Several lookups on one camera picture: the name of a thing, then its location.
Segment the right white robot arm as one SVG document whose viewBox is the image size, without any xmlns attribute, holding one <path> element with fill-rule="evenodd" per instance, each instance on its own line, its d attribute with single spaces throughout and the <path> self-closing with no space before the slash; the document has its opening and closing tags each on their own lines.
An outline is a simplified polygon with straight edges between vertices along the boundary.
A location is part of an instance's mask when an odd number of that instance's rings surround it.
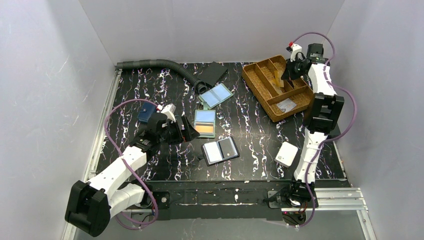
<svg viewBox="0 0 424 240">
<path fill-rule="evenodd" d="M 321 43 L 310 44 L 306 54 L 303 54 L 300 45 L 293 42 L 286 49 L 290 52 L 290 59 L 286 61 L 281 79 L 293 86 L 295 80 L 305 76 L 312 85 L 312 99 L 303 119 L 304 144 L 293 174 L 296 181 L 312 185 L 315 182 L 321 144 L 336 127 L 345 100 L 331 85 L 330 66 L 324 57 Z"/>
</svg>

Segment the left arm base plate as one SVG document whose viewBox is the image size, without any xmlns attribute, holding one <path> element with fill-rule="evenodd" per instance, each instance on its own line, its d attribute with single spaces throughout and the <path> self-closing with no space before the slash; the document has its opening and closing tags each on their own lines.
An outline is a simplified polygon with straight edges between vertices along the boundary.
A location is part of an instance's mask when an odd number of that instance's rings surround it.
<svg viewBox="0 0 424 240">
<path fill-rule="evenodd" d="M 153 191 L 152 195 L 156 200 L 159 210 L 167 210 L 170 207 L 171 195 L 168 191 Z M 147 193 L 143 195 L 140 202 L 133 204 L 129 209 L 153 209 L 154 205 Z"/>
</svg>

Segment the black VIP card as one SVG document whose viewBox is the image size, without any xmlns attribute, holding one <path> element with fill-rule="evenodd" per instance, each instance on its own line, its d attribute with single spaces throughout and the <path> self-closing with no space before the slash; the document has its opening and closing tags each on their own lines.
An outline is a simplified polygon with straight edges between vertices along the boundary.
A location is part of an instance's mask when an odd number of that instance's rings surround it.
<svg viewBox="0 0 424 240">
<path fill-rule="evenodd" d="M 218 146 L 224 160 L 236 158 L 239 155 L 232 137 L 219 140 Z"/>
</svg>

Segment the black card holder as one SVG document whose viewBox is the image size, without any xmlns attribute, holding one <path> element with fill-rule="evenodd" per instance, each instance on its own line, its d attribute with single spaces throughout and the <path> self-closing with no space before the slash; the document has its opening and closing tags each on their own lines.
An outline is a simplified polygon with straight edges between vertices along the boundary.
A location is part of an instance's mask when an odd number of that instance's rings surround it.
<svg viewBox="0 0 424 240">
<path fill-rule="evenodd" d="M 201 151 L 208 166 L 232 160 L 240 156 L 240 151 L 232 136 L 218 141 L 207 142 L 201 146 Z"/>
</svg>

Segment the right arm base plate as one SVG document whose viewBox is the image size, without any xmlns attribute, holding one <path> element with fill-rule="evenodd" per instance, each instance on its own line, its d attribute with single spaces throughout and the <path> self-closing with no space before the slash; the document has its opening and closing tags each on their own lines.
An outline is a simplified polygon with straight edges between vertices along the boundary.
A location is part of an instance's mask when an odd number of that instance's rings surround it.
<svg viewBox="0 0 424 240">
<path fill-rule="evenodd" d="M 313 203 L 317 208 L 319 206 L 316 193 L 312 192 L 312 197 L 307 189 L 295 190 L 291 192 L 287 189 L 270 190 L 267 192 L 266 198 L 263 200 L 271 209 L 294 209 L 303 211 L 312 208 Z"/>
</svg>

